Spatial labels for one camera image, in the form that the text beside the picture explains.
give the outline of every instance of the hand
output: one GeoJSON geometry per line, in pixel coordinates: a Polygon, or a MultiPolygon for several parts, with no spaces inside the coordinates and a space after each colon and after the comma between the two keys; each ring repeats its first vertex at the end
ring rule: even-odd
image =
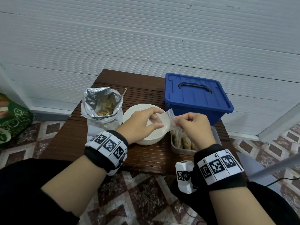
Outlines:
{"type": "Polygon", "coordinates": [[[162,114],[163,110],[151,107],[146,110],[136,111],[125,123],[119,126],[116,131],[126,138],[128,144],[143,140],[154,130],[163,127],[163,124],[159,122],[146,126],[148,119],[159,119],[156,113],[162,114]]]}
{"type": "Polygon", "coordinates": [[[186,113],[175,118],[177,124],[184,129],[189,139],[195,144],[196,151],[216,143],[206,115],[186,113]]]}

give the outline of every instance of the left hand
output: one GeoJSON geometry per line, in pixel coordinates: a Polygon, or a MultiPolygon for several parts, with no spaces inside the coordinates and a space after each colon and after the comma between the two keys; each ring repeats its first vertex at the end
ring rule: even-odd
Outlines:
{"type": "Polygon", "coordinates": [[[157,119],[156,113],[162,114],[163,110],[155,107],[146,110],[139,110],[132,114],[132,116],[116,131],[126,138],[128,144],[135,143],[148,137],[154,130],[163,127],[162,123],[154,123],[147,125],[148,119],[157,119]]]}

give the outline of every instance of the white camera device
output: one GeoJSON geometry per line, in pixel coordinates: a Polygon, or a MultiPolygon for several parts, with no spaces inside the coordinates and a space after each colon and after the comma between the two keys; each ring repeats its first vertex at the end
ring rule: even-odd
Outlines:
{"type": "Polygon", "coordinates": [[[194,168],[194,163],[189,160],[177,162],[175,165],[177,174],[178,188],[182,193],[193,193],[196,189],[193,188],[191,174],[194,168]]]}

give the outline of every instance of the box lid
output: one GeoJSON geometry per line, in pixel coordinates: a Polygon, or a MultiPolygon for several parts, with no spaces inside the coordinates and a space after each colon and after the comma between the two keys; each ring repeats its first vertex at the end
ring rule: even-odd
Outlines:
{"type": "Polygon", "coordinates": [[[179,106],[232,113],[229,101],[220,82],[188,75],[165,75],[165,102],[179,106]]]}

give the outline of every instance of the blue plastic box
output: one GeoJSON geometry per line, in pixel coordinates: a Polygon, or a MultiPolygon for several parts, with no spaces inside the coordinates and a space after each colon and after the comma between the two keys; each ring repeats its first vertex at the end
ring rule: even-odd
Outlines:
{"type": "Polygon", "coordinates": [[[165,75],[165,110],[173,108],[176,116],[188,112],[205,114],[214,125],[234,107],[220,82],[194,76],[165,75]]]}

